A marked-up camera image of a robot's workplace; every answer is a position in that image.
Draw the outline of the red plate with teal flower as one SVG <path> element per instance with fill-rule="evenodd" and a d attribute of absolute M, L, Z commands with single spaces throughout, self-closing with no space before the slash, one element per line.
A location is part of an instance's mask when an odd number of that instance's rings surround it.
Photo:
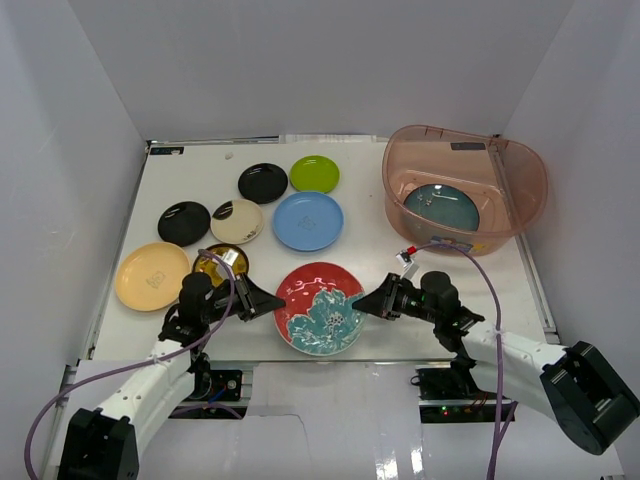
<path fill-rule="evenodd" d="M 346 269 L 312 262 L 289 273 L 276 295 L 285 306 L 274 312 L 282 339 L 293 349 L 328 357 L 349 349 L 359 338 L 366 314 L 353 308 L 364 288 Z"/>

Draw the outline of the light blue plate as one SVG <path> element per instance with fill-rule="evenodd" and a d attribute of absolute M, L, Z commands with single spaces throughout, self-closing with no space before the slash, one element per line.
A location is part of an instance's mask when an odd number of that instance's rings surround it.
<path fill-rule="evenodd" d="M 299 252 L 315 252 L 331 246 L 341 235 L 344 213 L 329 195 L 298 192 L 277 206 L 272 228 L 286 247 Z"/>

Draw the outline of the dark teal ceramic plate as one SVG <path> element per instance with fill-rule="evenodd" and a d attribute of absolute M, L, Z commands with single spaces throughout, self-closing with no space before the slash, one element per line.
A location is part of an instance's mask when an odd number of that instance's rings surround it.
<path fill-rule="evenodd" d="M 420 186 L 405 198 L 404 206 L 414 214 L 446 227 L 476 231 L 480 225 L 475 203 L 464 192 L 451 186 Z"/>

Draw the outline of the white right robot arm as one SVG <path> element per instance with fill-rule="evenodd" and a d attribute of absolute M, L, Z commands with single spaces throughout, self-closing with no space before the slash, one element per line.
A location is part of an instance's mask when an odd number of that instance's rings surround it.
<path fill-rule="evenodd" d="M 555 421 L 579 448 L 603 454 L 639 417 L 639 399 L 600 351 L 500 333 L 464 307 L 450 277 L 424 274 L 420 284 L 388 274 L 355 310 L 386 320 L 402 315 L 433 324 L 439 343 L 454 353 L 453 390 L 472 399 L 493 391 Z"/>

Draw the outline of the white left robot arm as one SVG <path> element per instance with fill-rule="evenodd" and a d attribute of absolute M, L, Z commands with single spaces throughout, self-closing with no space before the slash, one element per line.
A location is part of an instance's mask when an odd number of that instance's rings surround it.
<path fill-rule="evenodd" d="M 216 329 L 229 317 L 249 321 L 285 304 L 245 274 L 219 286 L 205 273 L 187 275 L 148 359 L 127 367 L 129 378 L 95 409 L 71 417 L 58 478 L 136 478 L 144 451 L 170 414 L 183 400 L 209 392 L 212 377 L 201 366 Z"/>

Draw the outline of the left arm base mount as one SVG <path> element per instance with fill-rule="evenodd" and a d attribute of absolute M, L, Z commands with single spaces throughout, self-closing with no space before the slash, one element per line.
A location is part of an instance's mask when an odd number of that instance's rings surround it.
<path fill-rule="evenodd" d="M 241 370 L 205 369 L 195 374 L 195 387 L 188 397 L 192 401 L 230 401 L 241 399 L 243 372 Z"/>

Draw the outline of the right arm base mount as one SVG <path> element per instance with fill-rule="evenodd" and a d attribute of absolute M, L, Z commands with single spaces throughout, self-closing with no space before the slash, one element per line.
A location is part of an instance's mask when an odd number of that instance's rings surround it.
<path fill-rule="evenodd" d="M 496 395 L 469 390 L 445 366 L 418 368 L 410 384 L 419 391 L 419 415 L 423 425 L 493 423 Z"/>

